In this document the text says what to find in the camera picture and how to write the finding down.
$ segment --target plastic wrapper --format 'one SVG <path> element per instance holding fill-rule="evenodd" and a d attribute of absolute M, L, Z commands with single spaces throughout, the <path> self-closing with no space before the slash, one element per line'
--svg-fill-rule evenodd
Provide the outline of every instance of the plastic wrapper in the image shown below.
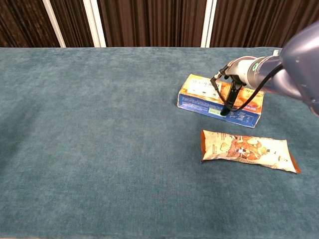
<path fill-rule="evenodd" d="M 203 130 L 201 149 L 204 154 L 202 162 L 226 159 L 300 173 L 286 140 Z"/>

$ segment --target table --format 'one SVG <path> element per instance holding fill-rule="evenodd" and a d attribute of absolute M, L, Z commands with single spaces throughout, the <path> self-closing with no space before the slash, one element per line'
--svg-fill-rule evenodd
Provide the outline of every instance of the table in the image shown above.
<path fill-rule="evenodd" d="M 319 235 L 319 118 L 266 94 L 255 129 L 179 109 L 189 74 L 275 48 L 1 48 L 0 238 Z M 302 173 L 201 164 L 200 131 L 286 139 Z"/>

